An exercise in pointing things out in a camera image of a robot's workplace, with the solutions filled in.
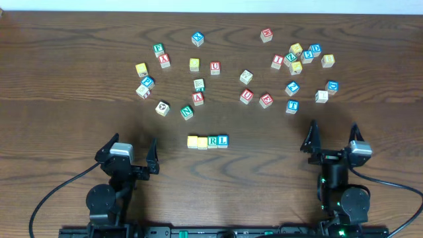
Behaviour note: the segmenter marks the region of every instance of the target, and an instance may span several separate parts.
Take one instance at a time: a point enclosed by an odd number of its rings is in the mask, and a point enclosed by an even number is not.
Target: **wood grain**
[[[274,31],[263,44],[263,28]],[[173,225],[278,225],[324,217],[315,199],[319,168],[299,152],[311,119],[323,145],[346,145],[357,122],[374,156],[358,170],[423,190],[423,17],[375,15],[230,15],[162,13],[6,12],[0,20],[0,230],[28,237],[29,217],[54,187],[94,164],[95,152],[113,133],[132,143],[139,163],[158,138],[161,174],[140,182],[129,216]],[[205,34],[197,48],[195,31]],[[152,45],[162,42],[171,67],[161,69]],[[290,76],[270,68],[274,54],[299,42],[320,43],[334,67],[319,60]],[[189,71],[200,58],[200,72]],[[210,75],[209,62],[221,62]],[[146,62],[156,80],[152,95],[135,90],[135,64]],[[244,105],[239,81],[254,73],[255,93]],[[184,121],[192,81],[203,77],[205,105]],[[296,115],[285,113],[285,86],[296,80]],[[328,80],[340,92],[313,102]],[[263,110],[258,98],[274,97]],[[157,103],[171,104],[166,117]],[[186,148],[188,134],[230,137],[228,149]],[[420,205],[419,197],[350,176],[372,191],[369,224],[391,230]],[[86,225],[89,189],[107,183],[95,169],[54,194],[38,212],[37,237],[57,237],[62,226]],[[397,237],[421,237],[418,218]]]

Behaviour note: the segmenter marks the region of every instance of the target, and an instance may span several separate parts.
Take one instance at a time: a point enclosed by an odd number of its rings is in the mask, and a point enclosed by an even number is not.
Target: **wire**
[[[32,230],[32,225],[34,224],[34,219],[35,219],[35,215],[37,214],[38,210],[41,208],[42,204],[44,202],[46,202],[46,200],[53,195],[53,193],[55,193],[57,190],[63,188],[64,186],[68,185],[69,183],[81,178],[82,176],[86,175],[89,171],[95,169],[95,167],[97,167],[100,163],[96,163],[95,165],[91,166],[89,169],[87,169],[86,171],[80,173],[79,175],[69,179],[68,181],[62,183],[61,185],[57,186],[55,189],[53,189],[51,192],[49,192],[42,200],[41,202],[37,205],[37,207],[35,208],[34,212],[32,213],[31,218],[29,219],[29,236],[31,238],[35,238],[34,237],[34,232]]]
[[[402,224],[400,227],[396,228],[396,230],[392,231],[387,238],[391,238],[393,237],[396,233],[398,233],[400,230],[404,229],[406,226],[410,225],[419,215],[420,213],[422,213],[423,211],[423,193],[415,188],[409,187],[409,186],[405,186],[405,185],[401,185],[401,184],[397,184],[394,182],[387,182],[384,180],[380,180],[380,179],[376,179],[376,178],[371,178],[371,177],[367,177],[365,175],[360,174],[359,172],[355,171],[352,166],[350,166],[350,171],[353,172],[355,175],[359,176],[360,178],[366,179],[368,181],[371,182],[377,182],[380,184],[384,184],[384,185],[389,185],[389,186],[394,186],[396,188],[402,188],[411,192],[415,192],[418,195],[420,195],[422,197],[422,204],[420,205],[419,209],[417,210],[417,212],[410,218],[408,219],[404,224]]]

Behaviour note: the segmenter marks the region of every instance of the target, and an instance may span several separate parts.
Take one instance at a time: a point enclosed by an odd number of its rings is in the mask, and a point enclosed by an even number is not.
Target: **white wall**
[[[5,11],[423,14],[423,0],[1,0]]]

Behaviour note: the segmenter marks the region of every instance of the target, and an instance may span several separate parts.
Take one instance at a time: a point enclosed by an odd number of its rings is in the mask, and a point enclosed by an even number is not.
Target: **wooden block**
[[[251,79],[252,79],[252,73],[248,70],[244,70],[244,72],[239,77],[239,80],[241,80],[241,82],[245,83],[246,85],[250,83]]]
[[[319,90],[316,93],[316,102],[325,103],[329,99],[328,91]]]
[[[324,55],[322,57],[323,67],[332,67],[334,63],[335,63],[335,57],[333,57],[333,55]]]
[[[198,142],[198,136],[188,136],[188,141],[186,142],[188,148],[190,149],[197,149],[197,142]]]
[[[209,149],[217,148],[217,136],[208,137],[208,148]]]
[[[197,148],[198,149],[207,149],[208,139],[207,138],[197,138]]]
[[[322,48],[320,47],[320,44],[312,44],[309,47],[309,50],[313,53],[313,57],[317,57],[322,52]]]
[[[153,46],[153,50],[156,58],[165,54],[165,48],[163,47],[162,43],[155,44]]]
[[[192,100],[194,101],[194,106],[200,106],[204,104],[204,97],[201,92],[193,93]]]
[[[145,77],[148,75],[147,66],[145,66],[145,63],[137,64],[135,65],[135,68],[137,69],[137,73],[139,77]]]
[[[200,70],[200,59],[190,59],[190,71],[198,72]]]
[[[299,103],[295,100],[289,100],[286,104],[286,113],[295,114],[299,108]]]
[[[273,32],[270,30],[270,28],[262,30],[260,34],[260,38],[262,39],[263,43],[271,41],[272,37],[273,37]]]
[[[206,90],[206,87],[204,86],[204,80],[203,79],[194,80],[194,88],[196,92],[204,92],[204,90]]]
[[[283,56],[275,55],[275,57],[273,57],[272,65],[270,67],[275,69],[280,69],[283,61],[284,61]]]
[[[303,48],[299,45],[299,43],[293,44],[289,48],[289,53],[293,53],[297,57],[300,56],[302,52],[303,52]]]
[[[239,100],[241,100],[241,102],[248,104],[251,102],[252,97],[254,96],[254,93],[252,93],[250,90],[245,89],[243,91],[243,93],[241,94],[241,97]]]
[[[217,148],[227,148],[229,145],[228,136],[218,136],[217,137]]]
[[[300,74],[302,70],[303,66],[301,66],[301,62],[293,62],[289,67],[289,72],[291,73],[291,75]]]
[[[219,75],[220,74],[220,62],[211,62],[210,63],[210,74]]]
[[[154,80],[150,76],[143,78],[143,80],[141,80],[141,84],[146,86],[149,90],[153,89],[153,87],[155,86]]]
[[[169,56],[167,54],[159,56],[159,61],[162,69],[171,66],[171,59],[169,59]]]
[[[329,81],[326,84],[326,91],[328,91],[328,94],[334,95],[336,92],[338,92],[339,84],[336,81]]]
[[[149,95],[150,95],[150,90],[144,86],[144,85],[140,85],[137,90],[136,93],[138,94],[138,96],[140,96],[142,99],[146,99]]]
[[[195,32],[191,37],[192,43],[197,47],[200,47],[204,43],[204,36],[199,32]]]
[[[192,111],[190,106],[185,106],[184,108],[180,109],[180,113],[185,120],[188,120],[194,116],[194,111]]]
[[[298,91],[299,91],[299,85],[295,81],[292,81],[289,85],[286,86],[286,89],[285,89],[285,92],[289,96],[296,94]]]
[[[266,93],[262,97],[260,97],[259,101],[260,105],[262,105],[263,108],[267,108],[273,103],[273,98],[270,96],[270,94]]]
[[[284,58],[284,64],[288,67],[291,66],[291,63],[295,61],[297,61],[297,56],[295,56],[293,53],[287,54]]]
[[[164,102],[159,102],[159,104],[156,107],[156,112],[162,116],[166,116],[170,109],[171,108],[168,104]]]
[[[301,62],[302,63],[311,63],[313,61],[313,53],[310,50],[305,50],[301,54]]]

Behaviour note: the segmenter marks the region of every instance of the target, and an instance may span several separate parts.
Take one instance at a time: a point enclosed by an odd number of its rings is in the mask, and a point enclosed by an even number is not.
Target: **cube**
[[[280,69],[283,61],[284,61],[283,56],[275,55],[275,57],[273,58],[273,61],[272,61],[272,65],[270,67],[275,68],[275,69]]]
[[[313,53],[313,57],[317,57],[322,52],[322,48],[320,47],[320,44],[312,44],[309,47],[309,50]]]
[[[292,96],[296,94],[298,90],[299,90],[299,85],[295,81],[292,81],[288,86],[286,86],[285,92],[289,96]]]
[[[192,111],[190,106],[185,106],[184,108],[180,109],[180,113],[182,114],[185,120],[188,120],[194,116],[194,112]]]
[[[250,83],[251,79],[252,79],[252,73],[248,70],[244,70],[244,72],[239,77],[239,80],[241,80],[241,82],[245,83],[246,85]]]
[[[262,97],[260,97],[259,101],[260,105],[262,105],[263,108],[267,108],[273,103],[273,98],[270,96],[270,94],[266,93]]]
[[[302,63],[311,63],[313,61],[313,53],[309,50],[303,51],[301,55],[301,62]]]
[[[192,100],[194,101],[194,106],[200,106],[204,104],[204,97],[201,92],[193,93]]]
[[[194,80],[194,88],[196,92],[204,92],[204,90],[206,89],[204,87],[204,80],[203,79]]]
[[[339,84],[336,81],[329,81],[326,84],[326,91],[328,91],[328,94],[334,95],[336,92],[338,92]]]
[[[293,53],[287,54],[284,58],[284,64],[288,67],[291,66],[291,63],[295,61],[297,61],[297,56],[295,56]]]
[[[154,54],[156,55],[156,58],[165,54],[165,48],[163,47],[162,43],[155,44],[153,46],[153,50]]]
[[[332,67],[335,63],[335,58],[333,55],[324,55],[322,58],[322,66],[323,67]]]
[[[137,69],[137,73],[139,77],[145,77],[148,75],[147,67],[145,66],[145,63],[137,64],[135,65],[135,68]]]
[[[207,149],[208,139],[206,137],[197,139],[197,148],[198,149]]]
[[[159,102],[156,107],[156,112],[162,116],[166,116],[170,109],[171,108],[167,103]]]
[[[153,87],[155,86],[154,80],[150,76],[143,78],[143,80],[141,80],[141,84],[146,86],[149,90],[153,89]]]
[[[295,100],[289,100],[286,104],[286,113],[295,114],[299,108],[299,103]]]
[[[198,136],[188,136],[188,141],[186,142],[189,149],[197,149],[197,140]]]
[[[228,136],[218,136],[217,137],[217,148],[227,148],[229,145]]]
[[[325,103],[329,99],[328,91],[319,90],[316,93],[316,102]]]
[[[260,38],[262,39],[263,43],[271,41],[272,37],[273,37],[273,32],[270,30],[270,28],[262,30],[260,34]]]
[[[150,95],[150,90],[144,86],[144,85],[140,85],[137,90],[136,93],[138,94],[138,96],[140,96],[143,99],[146,99],[149,95]]]
[[[200,59],[190,59],[190,71],[198,72],[200,70]]]
[[[192,43],[197,47],[200,47],[204,43],[204,36],[199,32],[195,32],[191,37]]]
[[[217,148],[217,136],[208,137],[208,148],[209,149]]]
[[[289,67],[289,72],[291,73],[291,75],[300,74],[302,70],[303,66],[301,66],[301,62],[293,62]]]
[[[219,75],[220,74],[220,62],[211,62],[210,63],[210,74]]]
[[[245,89],[243,91],[243,93],[241,94],[241,97],[239,100],[241,100],[241,102],[248,104],[251,102],[252,100],[252,96],[254,96],[254,93],[252,93],[250,90]]]
[[[159,56],[159,61],[162,69],[171,66],[171,60],[169,59],[169,56],[167,54]]]

